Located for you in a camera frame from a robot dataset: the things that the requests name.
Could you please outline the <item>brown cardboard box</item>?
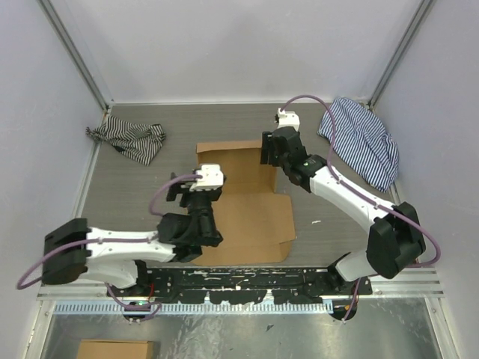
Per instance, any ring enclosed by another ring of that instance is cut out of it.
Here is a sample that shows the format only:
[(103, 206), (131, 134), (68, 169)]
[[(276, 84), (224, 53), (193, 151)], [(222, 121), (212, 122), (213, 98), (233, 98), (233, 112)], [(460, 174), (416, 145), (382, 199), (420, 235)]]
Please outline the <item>brown cardboard box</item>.
[(199, 143), (198, 164), (218, 164), (226, 176), (222, 195), (213, 203), (223, 237), (204, 247), (197, 266), (280, 263), (296, 238), (291, 197), (276, 192), (277, 169), (260, 163), (261, 141)]

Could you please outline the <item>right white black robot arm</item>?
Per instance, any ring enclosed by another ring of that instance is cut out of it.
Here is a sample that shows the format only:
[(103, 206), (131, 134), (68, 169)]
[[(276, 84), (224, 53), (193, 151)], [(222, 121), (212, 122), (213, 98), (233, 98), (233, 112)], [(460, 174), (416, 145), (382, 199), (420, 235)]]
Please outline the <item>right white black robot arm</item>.
[(329, 168), (323, 157), (308, 154), (292, 126), (262, 134), (260, 162), (282, 169), (292, 184), (332, 203), (367, 233), (364, 250), (344, 254), (328, 266), (326, 282), (334, 293), (346, 295), (358, 279), (375, 274), (392, 279), (425, 252), (412, 205), (373, 199)]

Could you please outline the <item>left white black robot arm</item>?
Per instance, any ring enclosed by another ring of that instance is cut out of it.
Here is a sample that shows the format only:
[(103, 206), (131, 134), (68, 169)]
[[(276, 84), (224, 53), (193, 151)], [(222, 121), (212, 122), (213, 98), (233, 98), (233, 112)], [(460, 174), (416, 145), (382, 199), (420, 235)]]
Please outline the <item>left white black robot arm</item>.
[(219, 165), (201, 165), (177, 176), (159, 190), (166, 200), (180, 201), (186, 213), (165, 213), (153, 231), (113, 231), (74, 218), (45, 237), (41, 281), (63, 285), (78, 279), (125, 289), (140, 297), (150, 288), (145, 263), (189, 263), (205, 247), (223, 238), (216, 227), (213, 202), (222, 194), (225, 175)]

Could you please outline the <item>small cardboard box foreground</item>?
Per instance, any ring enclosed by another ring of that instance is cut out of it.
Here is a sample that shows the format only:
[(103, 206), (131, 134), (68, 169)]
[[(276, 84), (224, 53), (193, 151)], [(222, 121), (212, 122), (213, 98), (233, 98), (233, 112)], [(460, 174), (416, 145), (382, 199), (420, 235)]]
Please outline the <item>small cardboard box foreground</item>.
[(83, 340), (77, 359), (150, 359), (154, 342), (131, 340)]

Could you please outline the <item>black white striped cloth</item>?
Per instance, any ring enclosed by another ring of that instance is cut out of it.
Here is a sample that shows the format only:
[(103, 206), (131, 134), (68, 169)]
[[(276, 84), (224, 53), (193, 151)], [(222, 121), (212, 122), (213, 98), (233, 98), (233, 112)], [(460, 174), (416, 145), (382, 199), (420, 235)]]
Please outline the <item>black white striped cloth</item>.
[(85, 134), (97, 143), (110, 144), (118, 153), (144, 166), (150, 165), (166, 139), (159, 123), (132, 123), (113, 115), (95, 129), (87, 127)]

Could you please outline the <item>blue white striped cloth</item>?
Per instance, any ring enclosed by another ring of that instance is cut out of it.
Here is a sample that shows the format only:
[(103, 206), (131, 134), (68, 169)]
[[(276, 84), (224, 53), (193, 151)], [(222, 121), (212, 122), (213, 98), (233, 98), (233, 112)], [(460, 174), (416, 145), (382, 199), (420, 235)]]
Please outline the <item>blue white striped cloth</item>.
[(382, 121), (360, 103), (338, 97), (323, 115), (317, 134), (376, 190), (386, 192), (397, 178), (399, 151)]

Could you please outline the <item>right aluminium frame post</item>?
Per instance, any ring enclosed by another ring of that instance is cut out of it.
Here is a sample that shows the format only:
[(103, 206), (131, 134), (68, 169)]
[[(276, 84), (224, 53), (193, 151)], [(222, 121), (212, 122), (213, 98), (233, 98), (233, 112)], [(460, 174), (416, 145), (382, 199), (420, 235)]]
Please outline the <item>right aluminium frame post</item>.
[(396, 49), (394, 50), (393, 55), (382, 72), (382, 75), (371, 95), (370, 100), (367, 103), (369, 109), (374, 109), (379, 102), (394, 73), (400, 66), (401, 61), (406, 56), (409, 47), (412, 45), (413, 40), (428, 17), (430, 11), (433, 9), (435, 3), (436, 0), (421, 0), (419, 2), (412, 18), (406, 27), (406, 30), (404, 31), (399, 43), (396, 46)]

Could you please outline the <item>aluminium frame post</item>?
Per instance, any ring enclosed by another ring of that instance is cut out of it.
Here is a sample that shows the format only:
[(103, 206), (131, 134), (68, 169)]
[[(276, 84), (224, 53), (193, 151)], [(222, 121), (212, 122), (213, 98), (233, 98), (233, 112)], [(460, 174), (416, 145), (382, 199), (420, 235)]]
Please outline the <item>aluminium frame post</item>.
[(367, 103), (369, 109), (374, 109), (379, 102), (394, 73), (400, 66), (401, 61), (406, 56), (409, 47), (412, 45), (413, 40), (428, 17), (430, 11), (433, 9), (435, 3), (436, 0), (421, 0), (419, 2), (412, 18), (406, 27), (406, 30), (404, 31), (399, 43), (396, 46), (396, 49), (394, 50), (393, 55), (382, 72), (382, 75), (371, 95), (370, 100)]
[(46, 18), (49, 20), (51, 26), (55, 30), (55, 33), (58, 35), (59, 40), (66, 49), (68, 55), (73, 61), (76, 69), (79, 71), (80, 76), (84, 80), (88, 90), (91, 92), (98, 105), (104, 111), (110, 110), (110, 103), (103, 96), (91, 71), (88, 69), (87, 64), (85, 63), (81, 52), (78, 50), (73, 38), (70, 36), (67, 27), (65, 26), (63, 20), (60, 18), (52, 1), (39, 0), (37, 1), (37, 3), (40, 5), (42, 11), (46, 15)]

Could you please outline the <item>left aluminium frame post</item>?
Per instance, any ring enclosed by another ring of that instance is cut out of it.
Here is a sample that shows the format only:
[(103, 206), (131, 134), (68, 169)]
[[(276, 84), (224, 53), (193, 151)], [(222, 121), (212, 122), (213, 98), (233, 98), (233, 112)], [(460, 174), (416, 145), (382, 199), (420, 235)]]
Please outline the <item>left aluminium frame post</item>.
[(65, 26), (63, 20), (60, 18), (52, 1), (39, 0), (37, 1), (37, 3), (40, 5), (42, 11), (46, 15), (46, 18), (49, 20), (51, 26), (55, 30), (55, 33), (58, 35), (59, 40), (66, 49), (68, 55), (73, 61), (76, 69), (79, 71), (80, 76), (84, 80), (88, 90), (91, 92), (98, 105), (104, 111), (110, 110), (110, 103), (103, 96), (91, 71), (88, 69), (87, 64), (85, 63), (81, 52), (78, 50), (73, 38), (70, 36), (67, 27)]

